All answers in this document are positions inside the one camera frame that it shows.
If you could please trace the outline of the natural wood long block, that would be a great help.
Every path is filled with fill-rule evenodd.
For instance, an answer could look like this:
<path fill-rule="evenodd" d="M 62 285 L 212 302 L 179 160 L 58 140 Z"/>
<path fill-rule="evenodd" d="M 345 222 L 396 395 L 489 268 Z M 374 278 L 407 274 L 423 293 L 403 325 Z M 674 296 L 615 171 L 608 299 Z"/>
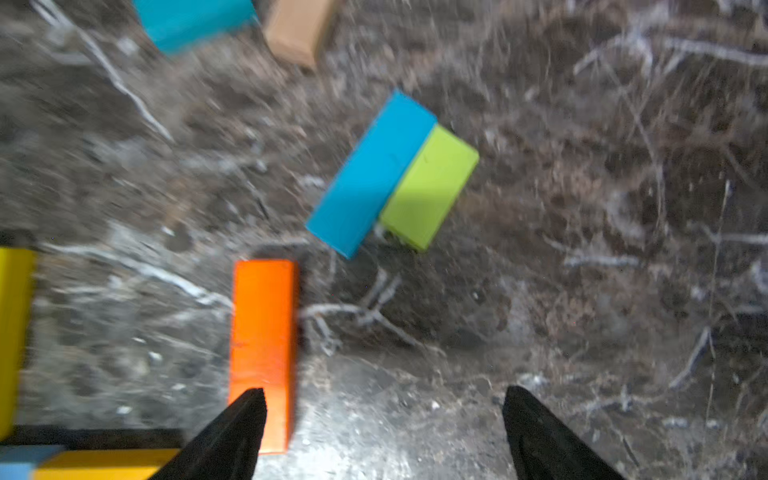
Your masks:
<path fill-rule="evenodd" d="M 271 53 L 278 60 L 316 70 L 339 4 L 335 0 L 273 1 L 264 28 Z"/>

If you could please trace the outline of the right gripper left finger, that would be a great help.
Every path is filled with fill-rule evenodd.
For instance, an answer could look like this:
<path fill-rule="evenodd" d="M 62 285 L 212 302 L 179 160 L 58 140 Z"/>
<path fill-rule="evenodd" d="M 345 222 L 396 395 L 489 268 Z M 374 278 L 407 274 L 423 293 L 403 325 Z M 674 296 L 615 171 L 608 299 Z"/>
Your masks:
<path fill-rule="evenodd" d="M 151 476 L 162 479 L 251 480 L 267 420 L 261 388 L 251 388 Z"/>

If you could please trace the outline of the lime green short block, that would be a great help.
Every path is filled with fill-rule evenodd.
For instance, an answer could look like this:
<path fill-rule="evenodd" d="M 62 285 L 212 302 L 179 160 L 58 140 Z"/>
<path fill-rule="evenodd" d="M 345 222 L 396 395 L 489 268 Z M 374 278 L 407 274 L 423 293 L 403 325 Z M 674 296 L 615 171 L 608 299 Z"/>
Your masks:
<path fill-rule="evenodd" d="M 441 228 L 479 161 L 479 153 L 436 125 L 383 209 L 379 223 L 418 251 Z"/>

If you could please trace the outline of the orange long block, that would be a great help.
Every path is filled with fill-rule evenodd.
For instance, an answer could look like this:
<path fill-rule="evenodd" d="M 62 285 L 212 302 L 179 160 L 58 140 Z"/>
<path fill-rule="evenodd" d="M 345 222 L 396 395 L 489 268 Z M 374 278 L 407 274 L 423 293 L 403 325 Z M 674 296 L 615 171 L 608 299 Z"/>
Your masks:
<path fill-rule="evenodd" d="M 228 402 L 250 388 L 264 391 L 262 455 L 286 453 L 293 432 L 298 294 L 299 268 L 291 260 L 235 266 Z"/>

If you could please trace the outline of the amber short block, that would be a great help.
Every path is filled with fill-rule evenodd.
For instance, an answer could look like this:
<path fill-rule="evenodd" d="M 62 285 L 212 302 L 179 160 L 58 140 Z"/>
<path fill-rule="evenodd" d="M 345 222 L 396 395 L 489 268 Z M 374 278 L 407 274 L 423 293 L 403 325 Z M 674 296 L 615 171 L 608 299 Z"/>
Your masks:
<path fill-rule="evenodd" d="M 179 449 L 72 450 L 44 461 L 33 479 L 149 479 Z"/>

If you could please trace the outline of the teal short block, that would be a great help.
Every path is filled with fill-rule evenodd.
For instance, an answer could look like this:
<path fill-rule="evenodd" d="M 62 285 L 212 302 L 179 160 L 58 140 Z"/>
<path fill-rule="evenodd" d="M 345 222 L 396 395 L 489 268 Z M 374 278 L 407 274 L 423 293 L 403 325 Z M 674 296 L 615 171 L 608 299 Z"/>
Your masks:
<path fill-rule="evenodd" d="M 258 21 L 250 0 L 135 0 L 139 21 L 164 54 Z"/>

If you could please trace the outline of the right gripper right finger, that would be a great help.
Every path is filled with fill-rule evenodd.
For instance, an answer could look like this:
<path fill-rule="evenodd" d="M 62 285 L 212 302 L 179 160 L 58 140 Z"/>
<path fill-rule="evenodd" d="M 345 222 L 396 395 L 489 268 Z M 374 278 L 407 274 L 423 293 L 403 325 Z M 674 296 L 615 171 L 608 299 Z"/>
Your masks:
<path fill-rule="evenodd" d="M 502 416 L 519 479 L 622 479 L 524 387 L 507 388 Z"/>

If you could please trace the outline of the cyan long block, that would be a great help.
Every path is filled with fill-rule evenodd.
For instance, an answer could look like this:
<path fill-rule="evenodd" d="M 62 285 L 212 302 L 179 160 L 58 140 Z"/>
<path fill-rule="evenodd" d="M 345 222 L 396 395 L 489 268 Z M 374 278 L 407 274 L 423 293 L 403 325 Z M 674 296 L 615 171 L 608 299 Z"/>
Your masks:
<path fill-rule="evenodd" d="M 309 232 L 352 258 L 436 125 L 434 113 L 394 91 L 314 209 Z"/>

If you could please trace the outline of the light blue short block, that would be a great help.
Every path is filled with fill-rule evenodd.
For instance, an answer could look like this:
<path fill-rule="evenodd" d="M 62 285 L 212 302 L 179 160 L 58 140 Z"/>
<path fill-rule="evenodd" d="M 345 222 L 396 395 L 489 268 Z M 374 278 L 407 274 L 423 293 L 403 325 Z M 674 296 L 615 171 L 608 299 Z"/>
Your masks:
<path fill-rule="evenodd" d="M 28 480 L 37 467 L 65 449 L 62 445 L 26 445 L 1 447 L 0 479 Z"/>

